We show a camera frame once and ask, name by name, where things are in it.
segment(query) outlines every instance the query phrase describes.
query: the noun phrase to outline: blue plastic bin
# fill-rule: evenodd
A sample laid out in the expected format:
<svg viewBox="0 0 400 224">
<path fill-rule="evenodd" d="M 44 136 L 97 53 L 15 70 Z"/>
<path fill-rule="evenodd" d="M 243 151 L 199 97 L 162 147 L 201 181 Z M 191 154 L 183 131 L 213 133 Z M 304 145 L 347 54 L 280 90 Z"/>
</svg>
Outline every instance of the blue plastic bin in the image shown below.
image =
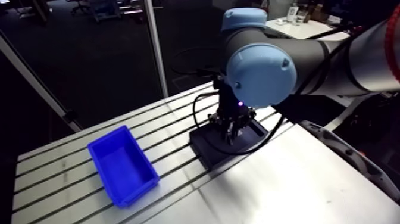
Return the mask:
<svg viewBox="0 0 400 224">
<path fill-rule="evenodd" d="M 87 147 L 105 191 L 119 207 L 136 201 L 160 180 L 127 126 L 104 135 Z"/>
</svg>

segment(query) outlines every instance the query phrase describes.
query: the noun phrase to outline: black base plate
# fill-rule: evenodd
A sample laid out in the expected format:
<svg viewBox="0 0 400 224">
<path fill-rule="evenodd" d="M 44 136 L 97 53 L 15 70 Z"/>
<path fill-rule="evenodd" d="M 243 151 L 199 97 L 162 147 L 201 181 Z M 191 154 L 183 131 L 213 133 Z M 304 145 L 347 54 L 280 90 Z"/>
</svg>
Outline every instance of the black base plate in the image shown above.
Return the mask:
<svg viewBox="0 0 400 224">
<path fill-rule="evenodd" d="M 193 130 L 189 133 L 190 142 L 192 143 L 192 149 L 196 155 L 200 158 L 200 162 L 207 170 L 215 169 L 222 164 L 226 163 L 233 157 L 220 153 L 212 148 L 205 140 L 210 141 L 214 146 L 230 152 L 246 151 L 253 145 L 259 143 L 268 134 L 256 120 L 250 122 L 250 124 L 241 130 L 242 134 L 236 137 L 233 141 L 233 145 L 229 145 L 223 141 L 220 133 L 215 129 L 212 124 L 207 123 L 199 129 Z"/>
</svg>

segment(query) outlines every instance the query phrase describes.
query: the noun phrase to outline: metal slotted table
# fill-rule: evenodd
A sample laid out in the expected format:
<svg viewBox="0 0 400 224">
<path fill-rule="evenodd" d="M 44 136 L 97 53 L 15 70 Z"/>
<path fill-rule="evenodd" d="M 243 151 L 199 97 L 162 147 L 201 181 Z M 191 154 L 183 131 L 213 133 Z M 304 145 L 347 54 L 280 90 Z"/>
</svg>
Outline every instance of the metal slotted table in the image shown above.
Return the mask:
<svg viewBox="0 0 400 224">
<path fill-rule="evenodd" d="M 19 156 L 12 223 L 399 223 L 399 207 L 300 126 L 205 170 L 189 143 L 192 101 L 210 83 Z M 197 103 L 201 124 L 218 96 Z M 257 110 L 268 130 L 280 117 Z M 106 195 L 88 142 L 127 125 L 161 180 L 126 209 Z"/>
</svg>

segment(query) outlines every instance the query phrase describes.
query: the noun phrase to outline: black cable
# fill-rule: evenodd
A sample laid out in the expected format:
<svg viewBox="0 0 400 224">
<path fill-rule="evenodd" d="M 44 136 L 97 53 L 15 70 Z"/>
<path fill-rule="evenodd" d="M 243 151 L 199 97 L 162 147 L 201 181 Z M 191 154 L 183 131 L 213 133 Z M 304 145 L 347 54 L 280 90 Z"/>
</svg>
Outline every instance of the black cable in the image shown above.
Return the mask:
<svg viewBox="0 0 400 224">
<path fill-rule="evenodd" d="M 350 36 L 348 38 L 346 38 L 343 42 L 341 42 L 339 44 L 339 46 L 337 48 L 335 48 L 329 55 L 328 57 L 324 58 L 324 60 L 307 76 L 307 78 L 303 81 L 303 83 L 301 84 L 301 86 L 296 90 L 296 92 L 294 93 L 294 96 L 300 95 L 301 92 L 307 87 L 308 84 L 310 84 L 310 81 L 312 81 L 313 78 L 316 77 L 316 75 L 319 74 L 319 71 L 321 69 L 324 68 L 324 66 L 326 66 L 327 63 L 329 63 L 332 58 L 334 56 L 336 56 L 341 50 L 343 50 L 346 46 L 350 45 L 351 42 L 359 37 L 361 34 L 363 34 L 366 30 L 368 30 L 370 27 L 360 31 L 359 33 L 357 33 L 356 35 Z M 202 94 L 198 95 L 195 98 L 195 101 L 193 102 L 193 118 L 195 119 L 195 123 L 196 123 L 196 127 L 199 128 L 199 125 L 197 123 L 197 119 L 196 119 L 196 113 L 195 113 L 195 106 L 196 106 L 196 102 L 197 100 L 203 97 Z M 278 122 L 276 123 L 275 127 L 271 130 L 271 132 L 268 134 L 268 136 L 265 138 L 265 140 L 263 140 L 260 144 L 258 144 L 256 147 L 254 147 L 251 150 L 247 150 L 244 152 L 236 152 L 236 153 L 232 153 L 229 151 L 225 151 L 222 150 L 218 147 L 216 147 L 214 144 L 212 144 L 205 136 L 203 136 L 204 140 L 207 142 L 207 144 L 209 146 L 211 146 L 211 148 L 213 148 L 214 150 L 223 153 L 223 154 L 227 154 L 227 155 L 233 155 L 233 156 L 237 156 L 237 155 L 248 155 L 248 154 L 252 154 L 254 152 L 256 152 L 257 150 L 259 150 L 261 147 L 263 147 L 266 143 L 268 143 L 270 141 L 270 139 L 275 135 L 275 133 L 278 131 L 278 128 L 282 125 L 283 121 L 285 120 L 285 118 L 283 117 L 283 115 L 279 118 Z"/>
<path fill-rule="evenodd" d="M 186 48 L 186 49 L 181 50 L 178 53 L 174 54 L 172 56 L 172 59 L 174 59 L 188 51 L 216 51 L 216 50 L 219 50 L 219 49 L 218 48 L 202 48 L 202 47 Z M 197 70 L 196 71 L 178 71 L 172 66 L 172 63 L 170 64 L 170 69 L 171 69 L 171 71 L 173 71 L 177 74 L 182 74 L 182 75 L 194 75 L 194 74 L 198 73 Z"/>
<path fill-rule="evenodd" d="M 193 102 L 192 112 L 193 112 L 193 119 L 194 119 L 194 121 L 195 121 L 196 128 L 200 128 L 199 123 L 197 122 L 197 118 L 196 118 L 196 102 L 197 102 L 197 100 L 199 100 L 200 97 L 209 97 L 209 96 L 217 95 L 217 94 L 218 94 L 218 91 L 206 92 L 206 93 L 204 93 L 204 94 L 199 94 L 199 95 L 195 98 L 195 100 L 194 100 L 194 102 Z"/>
</svg>

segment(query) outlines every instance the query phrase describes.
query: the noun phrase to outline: metal pole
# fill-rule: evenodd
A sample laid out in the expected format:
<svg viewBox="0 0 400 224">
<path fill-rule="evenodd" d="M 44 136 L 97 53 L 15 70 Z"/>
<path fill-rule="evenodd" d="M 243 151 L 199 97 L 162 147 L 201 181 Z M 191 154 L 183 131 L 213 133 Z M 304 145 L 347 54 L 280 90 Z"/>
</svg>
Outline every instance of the metal pole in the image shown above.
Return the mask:
<svg viewBox="0 0 400 224">
<path fill-rule="evenodd" d="M 164 72 L 163 58 L 161 56 L 160 43 L 158 41 L 157 25 L 155 24 L 153 2 L 152 0 L 144 0 L 144 1 L 147 12 L 146 13 L 147 20 L 149 21 L 150 36 L 151 36 L 151 41 L 153 43 L 154 57 L 155 57 L 155 62 L 157 64 L 158 78 L 160 79 L 162 95 L 164 96 L 164 98 L 167 98 L 168 87 L 167 87 L 167 81 L 165 80 L 165 72 Z"/>
<path fill-rule="evenodd" d="M 79 125 L 74 122 L 67 122 L 64 116 L 67 114 L 64 107 L 55 99 L 55 97 L 47 90 L 47 88 L 40 82 L 40 80 L 32 74 L 28 65 L 18 55 L 18 53 L 10 46 L 6 37 L 0 32 L 0 50 L 14 65 L 14 67 L 22 74 L 28 81 L 33 89 L 47 102 L 47 104 L 69 125 L 74 132 L 81 131 Z"/>
</svg>

